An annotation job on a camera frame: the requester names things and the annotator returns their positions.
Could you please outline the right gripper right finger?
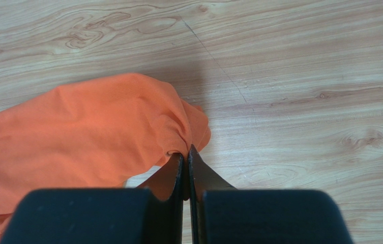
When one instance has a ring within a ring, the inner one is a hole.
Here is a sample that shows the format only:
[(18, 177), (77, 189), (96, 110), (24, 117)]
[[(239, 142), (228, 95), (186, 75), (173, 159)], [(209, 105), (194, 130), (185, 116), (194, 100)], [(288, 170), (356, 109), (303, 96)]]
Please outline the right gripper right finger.
[(194, 243), (352, 243), (339, 207), (318, 190), (239, 190), (188, 154)]

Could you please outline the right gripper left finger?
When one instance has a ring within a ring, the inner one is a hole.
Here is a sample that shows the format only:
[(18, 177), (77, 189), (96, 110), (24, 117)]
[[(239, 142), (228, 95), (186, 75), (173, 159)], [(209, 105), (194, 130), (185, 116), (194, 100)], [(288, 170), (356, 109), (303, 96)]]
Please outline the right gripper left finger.
[(1, 243), (180, 243), (183, 164), (174, 154), (135, 188), (32, 191)]

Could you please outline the orange t shirt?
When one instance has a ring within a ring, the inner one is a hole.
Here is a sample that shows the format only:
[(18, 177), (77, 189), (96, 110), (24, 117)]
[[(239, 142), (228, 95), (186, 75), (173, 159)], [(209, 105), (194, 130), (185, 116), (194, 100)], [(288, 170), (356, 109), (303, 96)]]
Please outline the orange t shirt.
[(138, 73), (65, 84), (0, 112), (0, 238), (39, 188), (121, 187), (210, 141), (209, 119)]

